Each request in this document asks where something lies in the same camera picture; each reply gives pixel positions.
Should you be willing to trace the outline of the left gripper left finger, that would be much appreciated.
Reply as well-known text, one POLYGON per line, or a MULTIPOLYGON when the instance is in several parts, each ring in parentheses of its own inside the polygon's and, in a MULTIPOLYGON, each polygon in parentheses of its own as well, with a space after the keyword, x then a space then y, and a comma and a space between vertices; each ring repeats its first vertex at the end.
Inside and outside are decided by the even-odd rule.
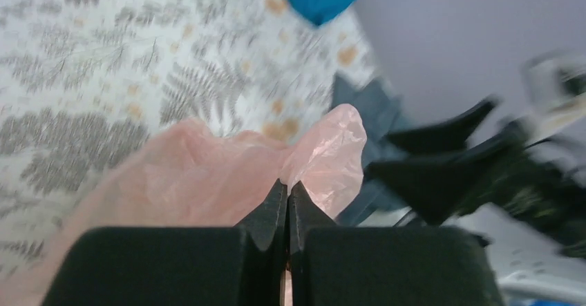
POLYGON ((232 227, 101 227, 70 248, 44 305, 282 305, 287 188, 232 227))

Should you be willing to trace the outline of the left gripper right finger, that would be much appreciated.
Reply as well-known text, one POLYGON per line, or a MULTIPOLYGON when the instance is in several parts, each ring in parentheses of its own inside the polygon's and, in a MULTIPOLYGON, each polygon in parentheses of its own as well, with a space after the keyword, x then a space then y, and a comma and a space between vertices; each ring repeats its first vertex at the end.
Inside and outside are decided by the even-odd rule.
POLYGON ((478 239, 451 227, 342 227, 288 198, 294 305, 502 305, 478 239))

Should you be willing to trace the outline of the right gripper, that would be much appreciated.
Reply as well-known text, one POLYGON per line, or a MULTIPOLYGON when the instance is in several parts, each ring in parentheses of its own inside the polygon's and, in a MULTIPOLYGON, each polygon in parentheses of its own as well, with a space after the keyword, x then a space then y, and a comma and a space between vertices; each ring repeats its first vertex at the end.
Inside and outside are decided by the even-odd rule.
POLYGON ((409 154, 457 152, 371 162, 366 180, 382 182, 428 224, 443 223, 456 209, 465 216, 494 204, 560 244, 558 254, 584 258, 585 186, 576 175, 585 165, 563 171, 554 161, 532 158, 529 149, 552 144, 584 157, 585 145, 550 135, 524 146, 524 137, 501 132, 462 151, 499 104, 498 97, 485 97, 443 122, 388 132, 384 139, 409 154))

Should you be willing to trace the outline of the pink plastic trash bag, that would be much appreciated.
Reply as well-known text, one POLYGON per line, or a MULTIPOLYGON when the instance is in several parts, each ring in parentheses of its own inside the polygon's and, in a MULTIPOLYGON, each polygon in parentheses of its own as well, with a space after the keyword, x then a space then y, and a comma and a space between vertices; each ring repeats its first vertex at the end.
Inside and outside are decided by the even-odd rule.
POLYGON ((253 131, 214 136, 196 118, 149 140, 74 208, 31 269, 1 284, 2 305, 39 305, 66 252, 84 232, 105 226, 232 226, 276 181, 304 184, 331 218, 357 196, 367 140, 357 109, 342 104, 288 145, 253 131))

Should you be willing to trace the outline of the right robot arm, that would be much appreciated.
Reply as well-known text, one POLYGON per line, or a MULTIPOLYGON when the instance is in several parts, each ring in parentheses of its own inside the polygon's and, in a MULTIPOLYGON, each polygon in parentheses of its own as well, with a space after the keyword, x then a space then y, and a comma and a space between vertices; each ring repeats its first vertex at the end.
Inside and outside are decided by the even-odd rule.
POLYGON ((505 292, 584 305, 585 187, 531 155, 536 141, 522 119, 469 146, 496 106, 486 98, 446 121, 385 134, 407 157, 370 163, 365 179, 406 203, 405 225, 475 234, 505 292))

